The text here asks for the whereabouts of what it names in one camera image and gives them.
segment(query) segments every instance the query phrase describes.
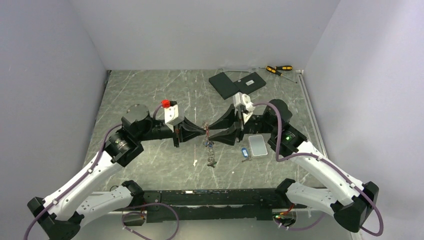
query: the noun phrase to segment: white enclosure wall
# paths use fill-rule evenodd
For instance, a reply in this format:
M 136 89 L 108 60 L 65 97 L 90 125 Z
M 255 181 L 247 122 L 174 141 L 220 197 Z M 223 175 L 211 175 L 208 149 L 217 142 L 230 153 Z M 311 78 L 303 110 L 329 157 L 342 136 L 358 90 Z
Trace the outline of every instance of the white enclosure wall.
M 110 70 L 303 69 L 340 0 L 70 0 Z
M 0 239 L 22 239 L 27 202 L 81 169 L 106 75 L 67 0 L 1 2 Z
M 329 156 L 380 187 L 380 240 L 424 239 L 423 23 L 422 0 L 342 0 L 305 69 Z

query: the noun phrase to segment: smartphone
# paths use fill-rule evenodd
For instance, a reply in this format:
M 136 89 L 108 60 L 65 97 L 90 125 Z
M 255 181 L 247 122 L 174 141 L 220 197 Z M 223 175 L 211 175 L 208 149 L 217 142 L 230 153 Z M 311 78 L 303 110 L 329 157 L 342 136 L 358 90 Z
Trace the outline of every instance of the smartphone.
M 262 135 L 249 136 L 249 145 L 252 156 L 264 156 L 268 154 L 267 146 L 265 146 L 264 137 Z

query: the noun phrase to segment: gray marble surface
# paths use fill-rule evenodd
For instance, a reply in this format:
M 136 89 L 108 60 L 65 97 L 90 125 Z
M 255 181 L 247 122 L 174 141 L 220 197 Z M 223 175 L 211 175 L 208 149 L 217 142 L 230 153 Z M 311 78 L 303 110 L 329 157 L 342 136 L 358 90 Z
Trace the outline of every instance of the gray marble surface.
M 116 70 L 112 71 L 101 102 L 84 164 L 98 151 L 100 142 L 108 128 L 121 122 L 128 107 L 146 105 L 150 113 L 163 100 L 178 101 L 185 116 L 202 125 L 213 123 L 224 114 L 232 98 L 223 100 L 208 79 L 219 70 Z M 282 99 L 293 113 L 290 123 L 305 134 L 317 146 L 316 133 L 312 127 L 305 98 L 299 83 L 276 76 L 264 69 L 258 74 L 266 86 L 251 93 L 252 102 Z M 236 81 L 246 72 L 227 72 Z M 295 72 L 286 74 L 295 79 Z M 256 107 L 254 113 L 261 114 L 265 107 Z M 163 110 L 157 118 L 163 118 Z M 323 185 L 312 175 L 291 161 L 276 162 L 275 153 L 267 145 L 268 155 L 254 157 L 242 162 L 241 148 L 249 149 L 248 135 L 234 146 L 216 142 L 214 145 L 217 165 L 208 167 L 204 136 L 198 136 L 174 147 L 172 139 L 142 142 L 144 152 L 124 170 L 111 176 L 96 191 L 108 191 L 113 185 L 134 180 L 144 190 L 189 190 L 189 189 L 239 189 L 273 188 L 285 178 L 295 179 L 309 187 Z

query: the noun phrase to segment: screwdriver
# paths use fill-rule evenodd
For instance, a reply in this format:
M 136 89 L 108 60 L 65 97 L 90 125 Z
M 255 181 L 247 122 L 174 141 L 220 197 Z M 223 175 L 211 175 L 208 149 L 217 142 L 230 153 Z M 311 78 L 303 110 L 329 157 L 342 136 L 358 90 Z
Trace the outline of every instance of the screwdriver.
M 276 70 L 283 70 L 283 71 L 291 71 L 293 70 L 292 66 L 286 65 L 286 66 L 276 66 Z
M 284 77 L 284 78 L 286 78 L 286 79 L 288 79 L 288 80 L 292 81 L 293 83 L 297 84 L 297 82 L 295 82 L 295 81 L 291 80 L 290 78 L 288 78 L 288 77 L 284 76 L 281 72 L 277 71 L 277 69 L 273 68 L 272 66 L 266 66 L 266 68 L 265 68 L 265 69 L 266 69 L 268 72 L 272 73 L 272 74 L 275 74 L 275 75 L 278 75 L 278 76 Z

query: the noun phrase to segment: small metal chain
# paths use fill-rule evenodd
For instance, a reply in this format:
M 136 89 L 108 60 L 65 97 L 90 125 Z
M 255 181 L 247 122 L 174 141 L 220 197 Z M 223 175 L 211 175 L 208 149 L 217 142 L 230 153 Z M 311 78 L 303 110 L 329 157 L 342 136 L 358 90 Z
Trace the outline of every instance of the small metal chain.
M 241 162 L 244 163 L 246 161 L 252 161 L 252 157 L 249 155 L 248 157 L 246 157 L 245 159 L 243 159 Z
M 203 145 L 207 148 L 207 166 L 215 168 L 217 162 L 215 161 L 214 142 L 209 140 L 209 124 L 203 121 L 203 129 L 206 131 Z

